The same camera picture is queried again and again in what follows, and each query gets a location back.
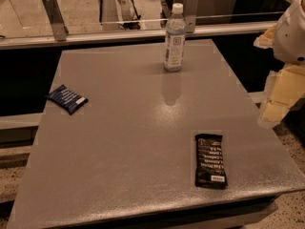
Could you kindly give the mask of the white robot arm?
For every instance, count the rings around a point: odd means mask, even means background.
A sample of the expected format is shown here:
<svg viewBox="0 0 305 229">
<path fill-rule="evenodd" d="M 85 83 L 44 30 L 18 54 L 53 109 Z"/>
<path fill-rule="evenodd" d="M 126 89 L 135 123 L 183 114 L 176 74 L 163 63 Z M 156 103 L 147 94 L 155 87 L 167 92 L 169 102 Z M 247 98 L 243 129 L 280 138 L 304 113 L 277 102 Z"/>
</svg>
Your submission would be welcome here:
<svg viewBox="0 0 305 229">
<path fill-rule="evenodd" d="M 305 0 L 294 0 L 277 23 L 256 38 L 254 46 L 272 49 L 274 58 L 284 63 L 266 78 L 257 119 L 261 127 L 273 128 L 305 94 Z"/>
</svg>

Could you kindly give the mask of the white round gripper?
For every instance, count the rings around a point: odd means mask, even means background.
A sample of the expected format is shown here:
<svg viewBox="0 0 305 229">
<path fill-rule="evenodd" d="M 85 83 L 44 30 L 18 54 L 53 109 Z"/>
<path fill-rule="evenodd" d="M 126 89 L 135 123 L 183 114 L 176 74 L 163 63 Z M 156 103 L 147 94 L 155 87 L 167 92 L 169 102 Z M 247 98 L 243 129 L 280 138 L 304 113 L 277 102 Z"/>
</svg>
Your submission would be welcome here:
<svg viewBox="0 0 305 229">
<path fill-rule="evenodd" d="M 264 99 L 257 123 L 263 128 L 278 125 L 305 94 L 305 16 L 300 4 L 291 5 L 272 25 L 259 35 L 254 46 L 274 48 L 274 57 L 285 64 L 279 72 L 267 76 Z"/>
</svg>

